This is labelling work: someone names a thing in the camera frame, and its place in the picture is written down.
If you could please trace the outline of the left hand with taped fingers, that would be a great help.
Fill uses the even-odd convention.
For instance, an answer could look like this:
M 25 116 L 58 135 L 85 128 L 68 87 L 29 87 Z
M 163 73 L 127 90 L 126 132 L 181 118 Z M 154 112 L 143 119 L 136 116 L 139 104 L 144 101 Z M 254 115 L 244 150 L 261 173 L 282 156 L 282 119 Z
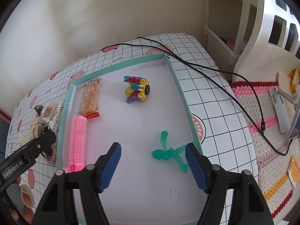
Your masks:
M 35 204 L 33 193 L 28 185 L 21 185 L 20 182 L 21 177 L 18 177 L 7 188 L 7 194 L 17 208 L 17 210 L 13 210 L 12 208 L 9 208 L 8 210 L 15 221 L 19 219 L 19 214 L 21 214 L 25 221 L 28 224 L 31 224 L 34 217 L 32 208 Z

